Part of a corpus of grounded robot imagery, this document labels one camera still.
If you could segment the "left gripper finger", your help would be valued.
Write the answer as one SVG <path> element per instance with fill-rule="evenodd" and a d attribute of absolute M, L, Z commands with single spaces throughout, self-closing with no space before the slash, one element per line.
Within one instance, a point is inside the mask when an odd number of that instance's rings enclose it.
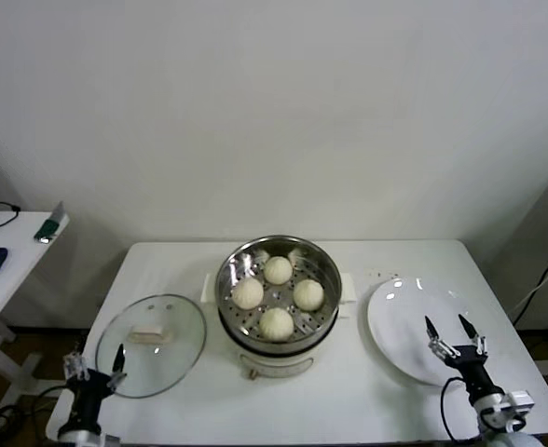
<path fill-rule="evenodd" d="M 124 372 L 125 361 L 125 348 L 123 344 L 120 344 L 116 351 L 112 373 L 107 383 L 108 387 L 118 387 L 126 378 L 127 374 Z"/>
<path fill-rule="evenodd" d="M 63 374 L 65 379 L 89 379 L 89 368 L 79 345 L 63 357 Z"/>

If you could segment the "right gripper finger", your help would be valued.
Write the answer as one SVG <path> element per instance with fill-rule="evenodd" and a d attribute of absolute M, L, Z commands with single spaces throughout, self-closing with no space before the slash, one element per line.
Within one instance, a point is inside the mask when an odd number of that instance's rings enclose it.
<path fill-rule="evenodd" d="M 485 356 L 487 354 L 485 336 L 480 335 L 471 322 L 461 314 L 459 314 L 459 321 L 475 347 L 476 354 L 479 356 Z"/>
<path fill-rule="evenodd" d="M 457 359 L 460 356 L 460 352 L 454 346 L 449 345 L 440 338 L 438 331 L 428 316 L 425 317 L 425 323 L 426 332 L 430 339 L 429 348 L 432 353 L 441 361 Z"/>

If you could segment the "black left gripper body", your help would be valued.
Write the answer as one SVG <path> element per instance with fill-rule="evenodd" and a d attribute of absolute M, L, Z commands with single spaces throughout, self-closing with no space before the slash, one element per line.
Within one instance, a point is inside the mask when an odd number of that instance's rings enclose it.
<path fill-rule="evenodd" d="M 76 380 L 72 386 L 74 401 L 71 423 L 75 428 L 99 428 L 98 417 L 102 401 L 114 394 L 112 377 L 103 372 L 89 370 L 89 379 Z"/>

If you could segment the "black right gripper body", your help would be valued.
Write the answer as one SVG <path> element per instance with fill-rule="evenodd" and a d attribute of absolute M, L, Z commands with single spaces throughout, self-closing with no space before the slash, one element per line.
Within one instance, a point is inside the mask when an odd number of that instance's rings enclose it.
<path fill-rule="evenodd" d="M 501 394 L 485 368 L 487 353 L 479 354 L 473 346 L 456 346 L 459 355 L 448 358 L 448 367 L 457 370 L 464 380 L 469 401 L 478 401 L 486 396 Z"/>

